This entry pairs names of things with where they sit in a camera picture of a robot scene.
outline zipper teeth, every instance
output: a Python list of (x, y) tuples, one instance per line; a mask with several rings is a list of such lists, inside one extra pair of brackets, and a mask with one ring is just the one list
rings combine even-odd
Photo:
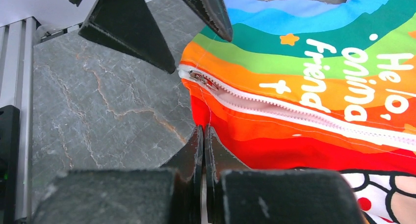
[[(385, 134), (380, 134), (380, 133), (365, 132), (365, 131), (361, 131), (361, 130), (355, 130), (355, 129), (351, 129), (351, 128), (346, 128), (346, 127), (340, 126), (340, 125), (338, 125), (336, 123), (330, 122), (327, 119), (325, 119), (325, 118), (323, 118), (323, 117), (321, 117), (319, 115), (315, 115), (315, 114), (311, 114), (311, 113), (308, 113), (308, 112), (302, 112), (302, 111), (294, 110), (294, 109), (291, 109), (290, 107), (287, 107), (287, 106), (284, 106), (284, 105), (280, 105), (280, 104), (278, 104), (276, 102), (271, 102), (271, 101), (267, 101), (267, 100), (260, 100), (260, 99), (254, 99), (254, 98), (244, 97), (244, 96), (241, 96), (241, 95), (238, 95), (238, 94), (234, 93), (232, 90), (230, 90), (229, 88), (227, 88), (226, 86), (224, 86), (224, 84), (222, 84), (217, 79), (212, 78), (211, 76), (207, 75), (204, 72), (200, 72), (200, 73), (201, 73), (201, 75), (203, 77), (205, 77), (206, 79), (210, 80), (212, 83), (214, 83), (216, 86), (218, 86), (219, 88), (221, 88), (224, 91), (226, 91), (228, 94), (231, 94), (231, 95), (233, 95), (235, 97), (238, 97), (240, 99), (253, 100), (253, 101), (258, 101), (258, 102), (262, 102), (262, 103), (267, 103), (267, 104), (270, 104), (270, 105), (274, 105), (274, 106), (281, 107), (281, 108), (283, 108), (285, 110), (289, 110), (289, 111), (294, 112), (294, 113), (298, 113), (298, 114), (302, 114), (302, 115), (306, 115), (306, 116), (313, 116), (313, 117), (317, 118), (317, 120), (307, 120), (307, 119), (304, 119), (302, 117), (292, 117), (292, 118), (295, 118), (295, 119), (298, 119), (298, 120), (309, 121), (309, 122), (313, 122), (313, 123), (320, 124), (320, 125), (322, 125), (322, 123), (319, 122), (319, 120), (322, 120), (322, 121), (324, 121), (326, 123), (326, 126), (332, 127), (332, 128), (338, 129), (338, 130), (348, 131), (348, 132), (351, 132), (351, 133), (358, 133), (358, 134), (367, 135), (367, 136), (370, 136), (370, 137), (389, 137), (389, 138), (393, 138), (394, 140), (397, 140), (397, 141), (400, 141), (400, 142), (405, 142), (405, 143), (410, 143), (411, 141), (413, 141), (413, 139), (411, 139), (411, 138), (404, 138), (404, 137), (396, 136), (396, 135), (385, 135)], [(243, 109), (246, 109), (246, 110), (252, 110), (252, 111), (256, 111), (256, 112), (262, 112), (261, 110), (257, 110), (257, 109), (253, 109), (253, 108), (248, 108), (248, 107), (245, 107), (245, 106), (237, 105), (237, 104), (232, 103), (232, 102), (227, 102), (227, 103), (228, 104), (231, 104), (231, 105), (233, 105), (235, 107), (238, 107), (238, 108), (243, 108)], [(285, 116), (284, 114), (278, 114), (278, 113), (273, 113), (273, 114), (280, 115), (280, 116)]]

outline metal zipper pull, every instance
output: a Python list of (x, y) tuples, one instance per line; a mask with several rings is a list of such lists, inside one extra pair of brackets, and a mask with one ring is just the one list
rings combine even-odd
[(215, 83), (213, 83), (211, 80), (209, 80), (208, 78), (203, 76), (201, 73), (199, 73), (197, 71), (189, 71), (189, 75), (190, 75), (191, 79), (204, 84), (209, 89), (214, 90), (214, 91), (219, 90), (218, 86)]

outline rainbow bag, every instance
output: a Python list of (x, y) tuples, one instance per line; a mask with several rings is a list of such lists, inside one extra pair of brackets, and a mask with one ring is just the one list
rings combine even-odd
[(339, 171), (369, 224), (416, 223), (416, 0), (224, 0), (179, 74), (196, 124), (252, 169)]

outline red dot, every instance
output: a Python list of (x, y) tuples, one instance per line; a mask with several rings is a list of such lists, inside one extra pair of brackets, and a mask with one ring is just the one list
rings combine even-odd
[(360, 205), (361, 209), (363, 211), (368, 211), (371, 209), (371, 201), (368, 200), (367, 198), (359, 198), (358, 199), (358, 204)]
[(388, 222), (388, 223), (393, 223), (393, 221), (390, 221), (389, 219), (387, 219), (387, 218), (382, 218), (382, 217), (380, 217), (381, 219), (383, 219), (384, 221), (386, 221), (386, 222)]

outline green stripe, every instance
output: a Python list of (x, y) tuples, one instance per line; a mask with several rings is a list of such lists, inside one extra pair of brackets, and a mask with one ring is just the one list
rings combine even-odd
[[(369, 76), (378, 75), (382, 71), (377, 68), (377, 64), (389, 63), (387, 60), (378, 60), (376, 55), (382, 53), (415, 52), (416, 40), (411, 38), (408, 34), (409, 31), (415, 29), (416, 15), (365, 50), (369, 59), (362, 65), (370, 72)], [(193, 41), (214, 56), (224, 61), (241, 65), (246, 69), (259, 74), (304, 75), (303, 70), (305, 67), (303, 64), (306, 62), (313, 63), (312, 58), (248, 52), (230, 43), (214, 41), (202, 34), (195, 36)], [(329, 71), (324, 71), (325, 77), (344, 79), (345, 74), (342, 72), (343, 69), (351, 69), (354, 71), (354, 68), (348, 68), (344, 64), (344, 60), (345, 58), (343, 56), (324, 57), (322, 59), (322, 64), (331, 67)]]
[[(362, 14), (352, 23), (324, 32), (296, 34), (300, 38), (295, 46), (282, 45), (280, 35), (269, 34), (244, 24), (233, 25), (233, 44), (243, 50), (256, 53), (277, 54), (285, 56), (306, 57), (304, 51), (308, 49), (306, 39), (315, 39), (323, 43), (332, 44), (338, 49), (357, 47), (362, 50), (370, 47), (374, 42), (369, 40), (370, 34), (377, 34), (379, 38), (396, 29), (416, 12), (416, 0), (389, 0), (372, 14)], [(208, 27), (201, 33), (210, 39), (226, 42), (215, 35)], [(341, 56), (340, 52), (327, 53), (327, 57)]]

